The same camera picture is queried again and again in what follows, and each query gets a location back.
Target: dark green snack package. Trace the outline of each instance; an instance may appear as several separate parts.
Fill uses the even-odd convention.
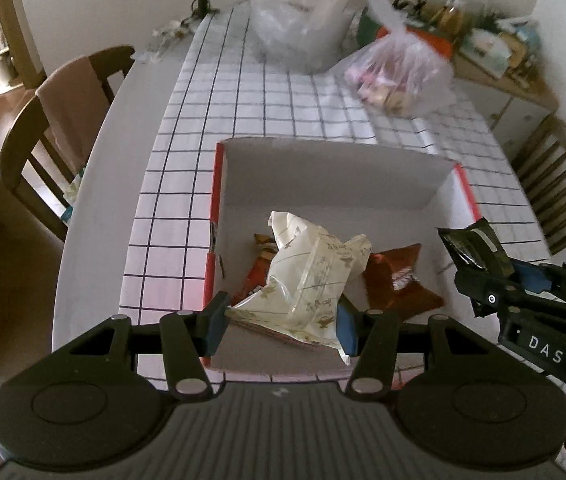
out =
[[[465,229],[439,228],[439,236],[457,268],[470,265],[505,278],[514,273],[512,262],[485,218]]]

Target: wooden countertop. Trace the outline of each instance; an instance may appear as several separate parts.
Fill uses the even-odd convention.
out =
[[[518,86],[512,79],[503,76],[500,79],[495,79],[481,70],[477,65],[472,63],[469,59],[460,54],[455,54],[452,58],[452,65],[454,65],[455,76],[461,79],[467,79],[483,86],[496,88],[506,94],[531,101],[539,106],[542,106],[550,112],[556,112],[559,104],[554,97],[554,94],[548,88],[548,85],[543,79],[538,79],[530,83],[530,89],[524,90]]]

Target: wooden cabinet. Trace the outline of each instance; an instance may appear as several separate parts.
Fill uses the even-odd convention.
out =
[[[524,90],[506,76],[492,78],[459,54],[453,63],[458,85],[486,119],[509,160],[519,153],[541,121],[558,108],[556,98],[542,80]]]

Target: grid pattern tablecloth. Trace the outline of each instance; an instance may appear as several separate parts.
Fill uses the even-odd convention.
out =
[[[509,256],[550,257],[512,168],[463,92],[455,89],[455,105],[423,119],[388,118],[364,108],[331,76],[290,75],[260,59],[249,13],[240,4],[201,23],[170,98],[127,252],[120,312],[133,323],[202,309],[215,146],[231,137],[380,142],[453,158],[466,168],[480,211]],[[139,358],[138,371],[159,386],[165,386],[162,368],[157,356]]]

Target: chair backrest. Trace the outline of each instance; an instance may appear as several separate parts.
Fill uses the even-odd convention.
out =
[[[566,124],[547,117],[512,166],[546,236],[550,252],[566,248]]]
[[[110,104],[114,101],[114,94],[108,83],[108,77],[117,72],[122,72],[125,77],[134,63],[130,58],[133,53],[133,47],[124,45],[108,48],[90,56],[92,68],[101,81]],[[64,207],[69,206],[58,183],[45,171],[40,161],[32,153],[34,147],[40,142],[67,184],[73,181],[76,175],[70,171],[63,158],[45,137],[45,131],[48,128],[49,122],[41,102],[38,97],[34,96],[16,117],[0,149],[0,180],[41,223],[61,240],[65,240],[67,225],[58,218],[22,176],[25,164],[29,162],[57,200]]]

